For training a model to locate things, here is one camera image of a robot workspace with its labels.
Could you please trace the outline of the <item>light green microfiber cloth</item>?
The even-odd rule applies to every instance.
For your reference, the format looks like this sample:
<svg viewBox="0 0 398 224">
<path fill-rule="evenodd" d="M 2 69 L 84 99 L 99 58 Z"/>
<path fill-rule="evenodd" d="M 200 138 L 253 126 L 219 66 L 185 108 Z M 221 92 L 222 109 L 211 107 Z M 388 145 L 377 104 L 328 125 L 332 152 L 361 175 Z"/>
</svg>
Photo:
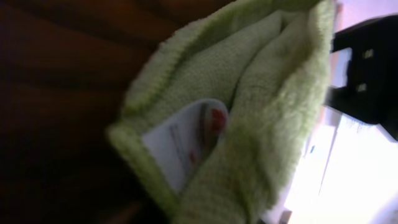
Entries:
<svg viewBox="0 0 398 224">
<path fill-rule="evenodd" d="M 334 18 L 333 1 L 234 1 L 161 43 L 108 137 L 172 223 L 256 223 L 278 204 L 325 99 Z M 176 194 L 142 136 L 203 99 L 228 124 Z"/>
</svg>

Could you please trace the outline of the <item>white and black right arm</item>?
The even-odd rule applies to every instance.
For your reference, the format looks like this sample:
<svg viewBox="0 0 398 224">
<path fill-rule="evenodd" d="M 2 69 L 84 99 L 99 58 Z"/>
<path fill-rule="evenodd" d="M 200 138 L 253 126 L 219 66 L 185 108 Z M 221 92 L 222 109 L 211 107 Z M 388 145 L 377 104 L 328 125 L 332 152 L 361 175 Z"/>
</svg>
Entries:
<svg viewBox="0 0 398 224">
<path fill-rule="evenodd" d="M 397 15 L 376 17 L 337 32 L 332 52 L 351 50 L 346 84 L 329 88 L 325 105 L 397 141 Z"/>
</svg>

